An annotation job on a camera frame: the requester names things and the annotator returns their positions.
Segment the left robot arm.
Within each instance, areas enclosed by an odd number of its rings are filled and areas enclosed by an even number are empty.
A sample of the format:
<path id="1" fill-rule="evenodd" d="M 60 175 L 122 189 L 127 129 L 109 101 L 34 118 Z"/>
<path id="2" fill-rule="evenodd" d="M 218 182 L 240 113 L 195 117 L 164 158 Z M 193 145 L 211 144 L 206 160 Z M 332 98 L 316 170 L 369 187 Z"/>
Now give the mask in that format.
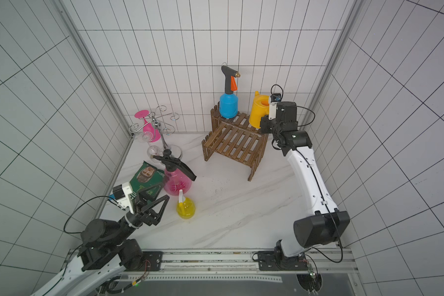
<path id="1" fill-rule="evenodd" d="M 80 234 L 82 244 L 74 250 L 75 257 L 35 295 L 85 296 L 99 286 L 117 294 L 139 284 L 150 272 L 160 271 L 163 253 L 144 251 L 130 236 L 142 226 L 160 223 L 169 196 L 153 199 L 146 190 L 133 194 L 129 186 L 119 185 L 107 199 L 125 210 L 124 216 L 118 221 L 97 218 L 89 222 Z M 119 291 L 113 290 L 125 271 L 141 275 Z"/>

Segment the blue spray bottle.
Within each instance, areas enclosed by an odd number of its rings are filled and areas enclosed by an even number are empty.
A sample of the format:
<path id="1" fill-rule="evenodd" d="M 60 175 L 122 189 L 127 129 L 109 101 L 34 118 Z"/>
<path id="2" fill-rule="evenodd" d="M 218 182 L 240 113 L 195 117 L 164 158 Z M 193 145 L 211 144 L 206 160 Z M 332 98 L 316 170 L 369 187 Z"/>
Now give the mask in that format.
<path id="1" fill-rule="evenodd" d="M 220 114 L 223 118 L 234 118 L 238 114 L 238 97 L 234 93 L 238 90 L 236 79 L 240 73 L 227 65 L 221 66 L 224 75 L 224 94 L 220 96 Z"/>

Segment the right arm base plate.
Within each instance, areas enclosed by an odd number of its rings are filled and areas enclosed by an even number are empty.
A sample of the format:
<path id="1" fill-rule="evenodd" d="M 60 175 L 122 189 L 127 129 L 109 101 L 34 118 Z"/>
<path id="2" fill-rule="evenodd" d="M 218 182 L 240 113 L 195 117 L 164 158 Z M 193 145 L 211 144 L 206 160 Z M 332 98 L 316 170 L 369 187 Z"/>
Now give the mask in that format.
<path id="1" fill-rule="evenodd" d="M 259 251 L 252 255 L 252 260 L 260 271 L 307 271 L 305 257 L 285 257 L 280 250 Z"/>

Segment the pink pump sprayer bottle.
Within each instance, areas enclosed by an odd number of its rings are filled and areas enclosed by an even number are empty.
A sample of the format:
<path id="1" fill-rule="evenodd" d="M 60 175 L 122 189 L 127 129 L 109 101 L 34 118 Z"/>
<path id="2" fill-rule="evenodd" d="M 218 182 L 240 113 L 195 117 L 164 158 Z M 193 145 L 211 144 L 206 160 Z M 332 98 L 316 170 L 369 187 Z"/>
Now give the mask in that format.
<path id="1" fill-rule="evenodd" d="M 160 161 L 165 166 L 164 190 L 168 195 L 178 196 L 181 190 L 184 194 L 190 190 L 197 176 L 184 162 L 172 156 L 170 149 L 165 149 L 163 155 L 152 155 L 151 158 Z"/>

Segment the small yellow spray bottle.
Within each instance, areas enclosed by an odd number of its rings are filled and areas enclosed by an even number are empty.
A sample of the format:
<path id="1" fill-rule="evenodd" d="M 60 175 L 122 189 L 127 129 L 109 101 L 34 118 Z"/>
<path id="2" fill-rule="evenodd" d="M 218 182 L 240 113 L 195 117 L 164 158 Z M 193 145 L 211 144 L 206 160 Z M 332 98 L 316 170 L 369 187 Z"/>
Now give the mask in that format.
<path id="1" fill-rule="evenodd" d="M 176 212 L 182 219 L 186 220 L 192 218 L 196 213 L 195 203 L 190 198 L 185 197 L 182 189 L 179 190 Z"/>

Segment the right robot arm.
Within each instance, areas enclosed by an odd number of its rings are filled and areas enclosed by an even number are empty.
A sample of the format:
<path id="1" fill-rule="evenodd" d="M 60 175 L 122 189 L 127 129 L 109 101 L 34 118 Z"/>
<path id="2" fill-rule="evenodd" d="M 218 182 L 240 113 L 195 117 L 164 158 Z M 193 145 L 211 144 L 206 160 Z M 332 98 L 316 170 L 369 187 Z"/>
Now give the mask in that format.
<path id="1" fill-rule="evenodd" d="M 260 132 L 272 134 L 272 146 L 290 163 L 303 197 L 302 218 L 294 222 L 292 234 L 276 244 L 280 260 L 297 257 L 318 245 L 340 242 L 350 223 L 349 214 L 339 210 L 328 192 L 308 133 L 298 129 L 297 109 L 294 102 L 271 102 L 269 114 L 260 122 Z"/>

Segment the yellow watering can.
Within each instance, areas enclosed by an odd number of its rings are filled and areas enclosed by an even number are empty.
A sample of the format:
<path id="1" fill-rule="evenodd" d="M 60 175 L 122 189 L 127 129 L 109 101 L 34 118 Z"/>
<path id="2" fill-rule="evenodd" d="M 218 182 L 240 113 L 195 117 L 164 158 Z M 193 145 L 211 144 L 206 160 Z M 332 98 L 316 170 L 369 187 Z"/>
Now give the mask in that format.
<path id="1" fill-rule="evenodd" d="M 269 114 L 269 108 L 270 97 L 256 91 L 249 117 L 250 125 L 256 129 L 260 129 L 261 118 Z"/>

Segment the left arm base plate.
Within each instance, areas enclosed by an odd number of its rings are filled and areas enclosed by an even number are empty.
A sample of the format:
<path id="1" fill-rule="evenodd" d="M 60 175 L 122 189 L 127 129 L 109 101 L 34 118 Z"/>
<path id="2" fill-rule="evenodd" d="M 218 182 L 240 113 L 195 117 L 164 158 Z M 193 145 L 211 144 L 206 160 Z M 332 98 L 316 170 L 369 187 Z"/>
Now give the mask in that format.
<path id="1" fill-rule="evenodd" d="M 161 251 L 145 251 L 136 256 L 132 262 L 131 270 L 140 272 L 160 271 L 162 266 Z"/>

